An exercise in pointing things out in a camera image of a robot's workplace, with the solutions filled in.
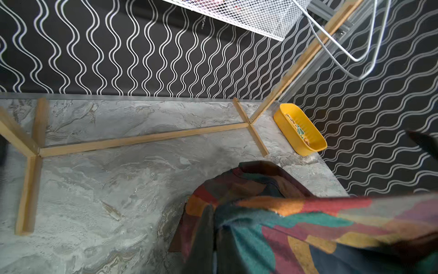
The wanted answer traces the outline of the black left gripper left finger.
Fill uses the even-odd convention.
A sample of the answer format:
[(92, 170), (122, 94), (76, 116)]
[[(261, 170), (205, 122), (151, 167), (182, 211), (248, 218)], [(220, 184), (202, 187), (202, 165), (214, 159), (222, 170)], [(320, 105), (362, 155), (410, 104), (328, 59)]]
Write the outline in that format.
[(214, 209), (204, 208), (192, 249), (181, 271), (182, 274), (214, 274)]

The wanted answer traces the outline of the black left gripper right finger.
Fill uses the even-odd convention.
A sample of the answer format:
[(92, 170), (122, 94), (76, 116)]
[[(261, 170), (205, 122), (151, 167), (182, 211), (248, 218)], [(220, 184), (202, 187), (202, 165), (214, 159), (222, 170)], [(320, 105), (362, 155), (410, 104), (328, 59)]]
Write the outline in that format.
[(216, 234), (217, 273), (249, 274), (240, 254), (232, 229), (228, 226), (220, 228)]

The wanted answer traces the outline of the white wire hanger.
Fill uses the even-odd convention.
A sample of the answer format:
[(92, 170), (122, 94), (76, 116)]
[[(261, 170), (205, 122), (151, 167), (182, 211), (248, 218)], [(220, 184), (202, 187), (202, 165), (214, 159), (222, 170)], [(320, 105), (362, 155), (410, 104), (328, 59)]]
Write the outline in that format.
[(307, 11), (305, 17), (316, 42), (316, 52), (333, 61), (336, 68), (354, 80), (363, 80), (376, 66), (383, 44), (392, 1), (344, 1), (329, 23), (318, 23)]

